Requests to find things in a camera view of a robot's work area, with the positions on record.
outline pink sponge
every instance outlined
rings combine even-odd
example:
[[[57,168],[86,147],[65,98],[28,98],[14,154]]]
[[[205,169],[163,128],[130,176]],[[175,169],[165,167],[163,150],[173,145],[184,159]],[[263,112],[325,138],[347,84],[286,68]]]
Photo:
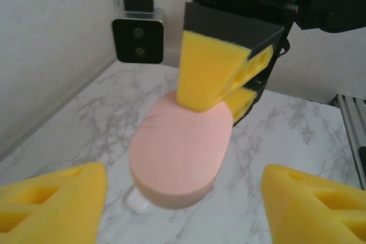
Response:
[[[197,113],[177,104],[176,91],[165,94],[131,141],[130,169],[140,192],[171,209],[203,199],[224,159],[232,125],[225,102]]]

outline white marble countertop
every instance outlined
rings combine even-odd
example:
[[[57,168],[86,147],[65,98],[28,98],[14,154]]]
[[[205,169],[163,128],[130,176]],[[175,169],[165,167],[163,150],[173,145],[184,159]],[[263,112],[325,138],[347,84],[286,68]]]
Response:
[[[173,90],[177,69],[116,62],[0,163],[0,185],[102,161],[109,190],[98,244],[270,243],[260,179],[275,163],[359,187],[340,110],[265,91],[233,130],[214,189],[179,211],[133,214],[128,146],[155,101]]]

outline white wall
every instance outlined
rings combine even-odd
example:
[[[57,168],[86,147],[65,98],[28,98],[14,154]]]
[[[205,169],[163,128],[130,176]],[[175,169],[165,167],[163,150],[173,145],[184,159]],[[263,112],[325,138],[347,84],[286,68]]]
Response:
[[[366,28],[328,34],[294,26],[289,40],[267,89],[325,103],[337,93],[366,99]]]
[[[0,0],[0,153],[115,55],[113,0]]]

